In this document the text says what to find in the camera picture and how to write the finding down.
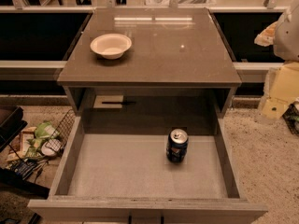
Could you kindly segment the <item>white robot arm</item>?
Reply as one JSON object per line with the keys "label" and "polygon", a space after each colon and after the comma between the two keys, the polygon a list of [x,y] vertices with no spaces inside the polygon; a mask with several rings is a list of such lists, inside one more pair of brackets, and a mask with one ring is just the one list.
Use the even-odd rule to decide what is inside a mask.
{"label": "white robot arm", "polygon": [[274,54],[285,61],[299,61],[299,0],[292,0],[276,25]]}

